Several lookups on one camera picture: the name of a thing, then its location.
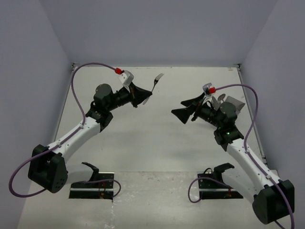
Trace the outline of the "steel fork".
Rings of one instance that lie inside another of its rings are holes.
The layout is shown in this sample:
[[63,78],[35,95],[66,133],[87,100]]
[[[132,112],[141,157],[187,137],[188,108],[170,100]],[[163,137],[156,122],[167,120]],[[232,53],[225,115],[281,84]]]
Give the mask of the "steel fork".
[[[153,88],[152,88],[152,90],[151,90],[151,93],[153,93],[153,91],[154,91],[154,89],[155,89],[155,87],[156,87],[156,85],[157,85],[157,83],[159,82],[159,80],[162,78],[164,76],[164,73],[160,73],[159,75],[157,75],[156,77],[155,77],[155,79],[154,79],[154,85],[153,85]],[[147,102],[148,102],[148,100],[150,99],[150,97],[151,97],[151,95],[149,96],[149,97],[147,97],[144,101],[143,101],[143,105],[145,105]]]

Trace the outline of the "short steel knife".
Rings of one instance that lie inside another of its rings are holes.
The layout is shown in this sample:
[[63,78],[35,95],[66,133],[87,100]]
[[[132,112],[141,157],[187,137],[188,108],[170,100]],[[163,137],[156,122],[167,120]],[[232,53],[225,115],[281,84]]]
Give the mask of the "short steel knife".
[[214,96],[212,97],[212,105],[215,110],[218,110],[221,105],[221,100],[216,99]]

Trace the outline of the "clear plastic utensil container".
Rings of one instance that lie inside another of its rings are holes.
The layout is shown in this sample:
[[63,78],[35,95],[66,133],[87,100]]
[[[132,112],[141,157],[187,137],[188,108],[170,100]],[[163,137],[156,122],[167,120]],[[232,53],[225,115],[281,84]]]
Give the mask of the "clear plastic utensil container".
[[243,107],[245,106],[245,103],[240,101],[240,100],[237,100],[231,96],[227,96],[225,102],[228,102],[228,103],[231,103],[235,106],[236,108],[236,114],[239,115],[241,110],[243,109]]

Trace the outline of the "plain steel spoon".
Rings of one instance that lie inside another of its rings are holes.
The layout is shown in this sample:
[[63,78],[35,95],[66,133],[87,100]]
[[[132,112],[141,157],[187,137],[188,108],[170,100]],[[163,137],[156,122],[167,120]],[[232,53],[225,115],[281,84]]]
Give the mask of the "plain steel spoon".
[[218,96],[217,101],[219,103],[224,102],[225,97],[226,97],[226,94],[221,94],[220,96]]

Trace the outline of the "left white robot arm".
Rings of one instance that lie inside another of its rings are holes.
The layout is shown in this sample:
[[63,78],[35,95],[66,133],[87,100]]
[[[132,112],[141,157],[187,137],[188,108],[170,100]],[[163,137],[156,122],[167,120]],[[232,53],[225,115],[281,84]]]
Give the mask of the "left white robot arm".
[[95,187],[99,182],[97,167],[88,162],[71,167],[66,163],[83,144],[108,126],[113,119],[112,110],[127,103],[137,107],[151,95],[151,91],[133,83],[116,92],[105,83],[97,86],[90,109],[77,126],[57,141],[34,148],[28,171],[29,179],[51,193],[57,193],[64,185],[73,183]]

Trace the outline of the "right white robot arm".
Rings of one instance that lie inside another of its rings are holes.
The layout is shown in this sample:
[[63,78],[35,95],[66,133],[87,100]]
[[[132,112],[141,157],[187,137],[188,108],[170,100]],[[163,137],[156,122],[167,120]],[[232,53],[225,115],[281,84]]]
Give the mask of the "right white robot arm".
[[201,118],[213,125],[214,138],[241,167],[230,163],[214,168],[213,183],[217,187],[235,189],[252,205],[256,217],[263,224],[276,222],[295,211],[295,187],[289,180],[282,180],[271,171],[251,150],[235,121],[239,114],[238,100],[227,97],[222,103],[206,96],[182,101],[183,108],[171,112],[182,123]]

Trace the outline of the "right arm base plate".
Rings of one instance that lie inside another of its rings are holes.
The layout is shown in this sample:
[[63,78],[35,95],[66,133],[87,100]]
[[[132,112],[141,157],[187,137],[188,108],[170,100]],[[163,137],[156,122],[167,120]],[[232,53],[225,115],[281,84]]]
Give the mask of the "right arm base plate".
[[209,179],[211,178],[220,182],[223,182],[217,176],[215,176],[214,172],[205,172],[197,174],[198,178],[198,187],[199,187],[199,195],[202,200],[205,199],[243,199],[243,196],[238,193],[235,189],[229,189],[227,186],[218,184]]

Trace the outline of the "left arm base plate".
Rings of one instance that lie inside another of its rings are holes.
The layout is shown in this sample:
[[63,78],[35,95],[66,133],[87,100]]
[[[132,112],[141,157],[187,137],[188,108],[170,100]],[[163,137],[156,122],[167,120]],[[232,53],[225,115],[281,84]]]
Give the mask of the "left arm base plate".
[[70,187],[69,199],[109,199],[113,200],[113,181],[96,184],[73,183]]

